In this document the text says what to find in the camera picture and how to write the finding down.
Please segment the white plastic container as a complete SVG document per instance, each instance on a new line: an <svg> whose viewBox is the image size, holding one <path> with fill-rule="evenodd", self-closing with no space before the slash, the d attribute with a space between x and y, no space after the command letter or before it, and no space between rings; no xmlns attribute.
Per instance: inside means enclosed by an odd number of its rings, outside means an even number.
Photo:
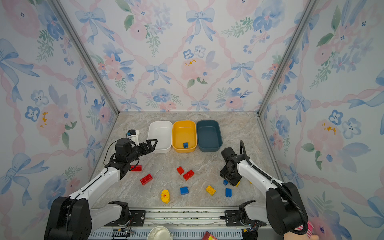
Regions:
<svg viewBox="0 0 384 240"><path fill-rule="evenodd" d="M154 154L168 153L172 148L173 124L170 121L155 121L149 126L148 139L157 139Z"/></svg>

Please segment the yellow plastic container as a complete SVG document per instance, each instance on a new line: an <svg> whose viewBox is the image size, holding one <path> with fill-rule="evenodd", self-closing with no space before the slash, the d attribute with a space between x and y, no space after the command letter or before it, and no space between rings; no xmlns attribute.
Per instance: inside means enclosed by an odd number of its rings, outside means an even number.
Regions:
<svg viewBox="0 0 384 240"><path fill-rule="evenodd" d="M177 121L173 124L172 146L177 153L191 153L198 145L196 123L193 121Z"/></svg>

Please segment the dark teal plastic container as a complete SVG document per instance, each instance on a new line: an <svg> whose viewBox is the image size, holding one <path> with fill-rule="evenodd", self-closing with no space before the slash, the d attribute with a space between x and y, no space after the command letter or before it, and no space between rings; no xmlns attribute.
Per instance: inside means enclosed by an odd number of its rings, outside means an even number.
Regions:
<svg viewBox="0 0 384 240"><path fill-rule="evenodd" d="M215 120L197 122L198 147L200 151L217 152L223 145L220 125Z"/></svg>

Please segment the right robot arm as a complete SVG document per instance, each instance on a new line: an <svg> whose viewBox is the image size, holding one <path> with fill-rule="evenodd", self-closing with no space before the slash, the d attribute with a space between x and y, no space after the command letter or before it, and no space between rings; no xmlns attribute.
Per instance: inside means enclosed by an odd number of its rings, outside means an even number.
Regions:
<svg viewBox="0 0 384 240"><path fill-rule="evenodd" d="M238 213L227 217L228 220L241 223L255 232L267 224L281 236L288 232L297 235L307 233L309 218L298 188L293 183L284 183L259 168L247 155L244 145L241 145L240 154L232 148L225 148L221 155L226 164L220 176L229 185L235 187L246 178L266 198L264 205L254 200L241 204Z"/></svg>

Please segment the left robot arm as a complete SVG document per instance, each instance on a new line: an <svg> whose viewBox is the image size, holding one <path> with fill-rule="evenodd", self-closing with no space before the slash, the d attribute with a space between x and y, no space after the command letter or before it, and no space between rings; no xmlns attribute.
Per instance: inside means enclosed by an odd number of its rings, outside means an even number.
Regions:
<svg viewBox="0 0 384 240"><path fill-rule="evenodd" d="M133 220L128 203L112 201L98 210L92 207L109 188L133 169L132 162L138 162L141 156L154 152L157 143L157 139L139 144L130 138L117 140L115 153L95 178L71 195L53 201L44 239L86 240L91 233L109 223L128 226Z"/></svg>

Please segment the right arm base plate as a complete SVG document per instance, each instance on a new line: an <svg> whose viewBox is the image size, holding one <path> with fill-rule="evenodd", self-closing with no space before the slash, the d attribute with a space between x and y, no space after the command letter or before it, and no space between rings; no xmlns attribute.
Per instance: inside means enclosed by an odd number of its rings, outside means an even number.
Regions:
<svg viewBox="0 0 384 240"><path fill-rule="evenodd" d="M226 210L224 216L220 216L224 220L227 227L246 227L253 228L256 226L266 227L267 224L258 220L250 220L245 217L243 212L239 210Z"/></svg>

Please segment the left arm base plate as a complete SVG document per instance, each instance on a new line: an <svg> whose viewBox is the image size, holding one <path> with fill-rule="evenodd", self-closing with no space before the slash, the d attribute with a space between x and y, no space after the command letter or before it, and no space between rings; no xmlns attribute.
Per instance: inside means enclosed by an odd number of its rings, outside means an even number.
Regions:
<svg viewBox="0 0 384 240"><path fill-rule="evenodd" d="M126 222L112 221L105 225L105 227L143 227L146 218L145 210L130 210L129 217Z"/></svg>

